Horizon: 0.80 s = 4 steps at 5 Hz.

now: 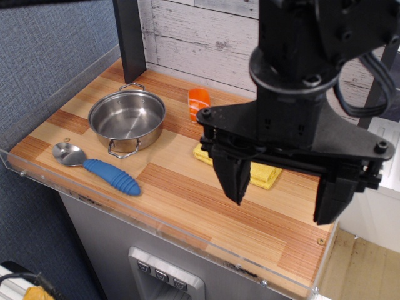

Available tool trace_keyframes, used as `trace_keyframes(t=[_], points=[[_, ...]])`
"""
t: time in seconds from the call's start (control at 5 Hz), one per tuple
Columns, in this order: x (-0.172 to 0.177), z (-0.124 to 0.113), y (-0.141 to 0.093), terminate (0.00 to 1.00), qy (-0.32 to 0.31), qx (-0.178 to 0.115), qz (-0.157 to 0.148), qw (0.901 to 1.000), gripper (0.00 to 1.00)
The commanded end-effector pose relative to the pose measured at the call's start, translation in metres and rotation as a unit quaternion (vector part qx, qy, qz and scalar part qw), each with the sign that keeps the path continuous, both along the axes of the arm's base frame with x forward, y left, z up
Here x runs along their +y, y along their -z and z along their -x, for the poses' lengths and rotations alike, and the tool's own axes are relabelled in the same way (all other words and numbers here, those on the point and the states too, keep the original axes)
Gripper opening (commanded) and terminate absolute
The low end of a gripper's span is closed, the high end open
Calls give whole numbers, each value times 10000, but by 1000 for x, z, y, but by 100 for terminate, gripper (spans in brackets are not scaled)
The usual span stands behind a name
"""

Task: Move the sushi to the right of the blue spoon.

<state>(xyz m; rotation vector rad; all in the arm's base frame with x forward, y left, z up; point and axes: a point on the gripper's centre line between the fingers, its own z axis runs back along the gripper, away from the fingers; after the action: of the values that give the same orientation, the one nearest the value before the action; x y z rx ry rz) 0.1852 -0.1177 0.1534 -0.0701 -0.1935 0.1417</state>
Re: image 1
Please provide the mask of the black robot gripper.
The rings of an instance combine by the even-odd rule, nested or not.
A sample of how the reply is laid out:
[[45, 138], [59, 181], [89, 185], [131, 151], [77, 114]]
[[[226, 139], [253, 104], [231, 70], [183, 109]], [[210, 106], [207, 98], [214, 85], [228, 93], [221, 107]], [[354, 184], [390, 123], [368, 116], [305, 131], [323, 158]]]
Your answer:
[[378, 188], [394, 146], [352, 124], [329, 105], [326, 92], [260, 89], [255, 101], [200, 110], [202, 148], [225, 195], [241, 205], [251, 163], [319, 176], [313, 221], [335, 222], [357, 189]]

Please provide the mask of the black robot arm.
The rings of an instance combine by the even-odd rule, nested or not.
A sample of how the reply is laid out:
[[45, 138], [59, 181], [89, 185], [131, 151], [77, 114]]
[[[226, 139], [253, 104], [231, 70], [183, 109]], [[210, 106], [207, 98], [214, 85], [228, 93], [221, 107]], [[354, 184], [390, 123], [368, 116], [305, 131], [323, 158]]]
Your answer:
[[[326, 93], [356, 118], [385, 113], [396, 88], [373, 51], [399, 41], [398, 1], [261, 1], [259, 44], [249, 73], [257, 98], [204, 108], [202, 149], [225, 195], [243, 200], [251, 163], [319, 176], [314, 221], [333, 223], [355, 193], [377, 189], [393, 144], [339, 116]], [[343, 66], [359, 59], [380, 85], [377, 106], [348, 104], [341, 94]]]

